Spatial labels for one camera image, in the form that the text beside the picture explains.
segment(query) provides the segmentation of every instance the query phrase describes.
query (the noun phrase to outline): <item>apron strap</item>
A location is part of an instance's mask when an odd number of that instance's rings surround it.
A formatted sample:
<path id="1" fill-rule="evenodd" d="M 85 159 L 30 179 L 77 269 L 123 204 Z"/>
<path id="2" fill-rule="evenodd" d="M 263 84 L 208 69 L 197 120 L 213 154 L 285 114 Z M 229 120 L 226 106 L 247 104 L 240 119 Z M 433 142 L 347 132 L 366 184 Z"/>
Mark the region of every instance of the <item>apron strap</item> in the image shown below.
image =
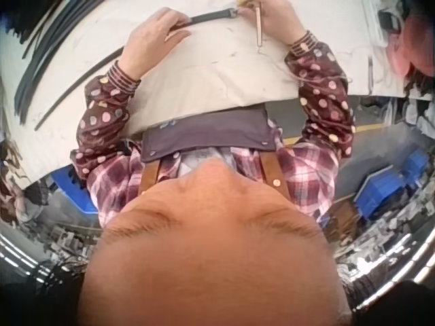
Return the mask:
<path id="1" fill-rule="evenodd" d="M 156 184 L 159 169 L 160 160 L 147 163 L 146 167 L 143 169 L 141 184 L 139 185 L 139 193 L 137 194 L 138 196 Z"/>
<path id="2" fill-rule="evenodd" d="M 261 151 L 260 160 L 263 166 L 264 176 L 266 177 L 266 183 L 290 200 L 287 183 L 285 182 L 283 171 L 279 165 L 277 154 L 271 151 Z M 160 160 L 155 160 L 148 163 L 143 169 L 138 196 L 156 184 L 159 168 Z"/>
<path id="3" fill-rule="evenodd" d="M 277 153 L 274 151 L 260 152 L 261 165 L 263 166 L 266 183 L 272 188 L 275 188 L 287 200 L 290 200 L 287 182 L 284 179 L 284 174 L 278 162 Z"/>

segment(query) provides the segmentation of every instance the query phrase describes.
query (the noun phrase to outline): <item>table surface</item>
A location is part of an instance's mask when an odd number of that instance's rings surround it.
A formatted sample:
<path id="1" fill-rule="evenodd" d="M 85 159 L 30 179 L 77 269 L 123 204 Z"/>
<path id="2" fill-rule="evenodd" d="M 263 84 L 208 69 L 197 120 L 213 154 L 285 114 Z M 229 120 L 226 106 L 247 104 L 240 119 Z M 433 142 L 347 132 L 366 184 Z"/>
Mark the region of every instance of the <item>table surface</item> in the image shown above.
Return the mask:
<path id="1" fill-rule="evenodd" d="M 292 0 L 304 25 L 328 43 L 349 78 L 349 94 L 369 95 L 368 58 L 373 57 L 372 95 L 403 97 L 404 80 L 389 69 L 385 49 L 373 46 L 362 6 L 364 0 Z M 234 7 L 235 0 L 166 0 L 165 6 L 196 16 Z M 73 91 L 35 132 L 48 108 L 76 79 L 123 46 L 130 32 L 163 4 L 155 1 L 105 1 L 83 19 L 47 68 L 29 108 L 27 123 L 14 116 L 14 95 L 30 58 L 21 59 L 26 44 L 0 29 L 0 75 L 11 137 L 23 157 L 26 187 L 70 164 L 77 147 L 75 131 L 86 110 L 84 85 Z M 296 98 L 297 81 L 286 68 L 287 49 L 265 37 L 256 46 L 256 32 L 242 18 L 216 20 L 189 28 L 180 44 L 142 81 L 130 103 L 132 118 L 125 135 L 187 115 L 254 103 Z M 110 65 L 102 68 L 106 72 Z"/>

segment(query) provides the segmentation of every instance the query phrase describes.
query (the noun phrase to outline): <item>pile of black strips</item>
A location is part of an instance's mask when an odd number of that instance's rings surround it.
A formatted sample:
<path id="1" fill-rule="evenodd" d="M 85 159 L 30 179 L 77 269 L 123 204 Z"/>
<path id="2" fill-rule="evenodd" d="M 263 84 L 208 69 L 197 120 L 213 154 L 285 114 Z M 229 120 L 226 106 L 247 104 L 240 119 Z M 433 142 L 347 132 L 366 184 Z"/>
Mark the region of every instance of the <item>pile of black strips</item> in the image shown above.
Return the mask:
<path id="1" fill-rule="evenodd" d="M 26 123 L 38 84 L 57 50 L 77 24 L 103 1 L 10 0 L 6 5 L 2 4 L 7 26 L 19 36 L 21 43 L 30 39 L 22 57 L 26 58 L 34 48 L 31 62 L 15 93 L 15 114 L 22 125 Z M 49 21 L 49 27 L 41 36 Z"/>

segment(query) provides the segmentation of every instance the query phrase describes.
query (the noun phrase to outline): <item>striped cuff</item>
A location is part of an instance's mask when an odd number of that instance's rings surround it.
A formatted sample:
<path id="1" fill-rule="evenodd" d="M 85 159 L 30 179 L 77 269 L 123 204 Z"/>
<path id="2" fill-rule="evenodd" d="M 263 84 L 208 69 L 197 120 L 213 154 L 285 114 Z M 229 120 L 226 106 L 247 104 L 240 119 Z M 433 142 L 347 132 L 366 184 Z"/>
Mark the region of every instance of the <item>striped cuff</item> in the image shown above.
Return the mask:
<path id="1" fill-rule="evenodd" d="M 307 52 L 310 52 L 317 45 L 317 42 L 318 40 L 312 34 L 312 32 L 307 31 L 307 34 L 305 34 L 304 37 L 294 42 L 290 46 L 290 52 L 293 54 L 293 56 L 299 58 Z"/>
<path id="2" fill-rule="evenodd" d="M 114 65 L 110 67 L 107 76 L 116 88 L 129 95 L 133 95 L 141 84 L 140 80 L 135 81 L 123 72 L 118 66 L 118 61 L 115 61 Z"/>

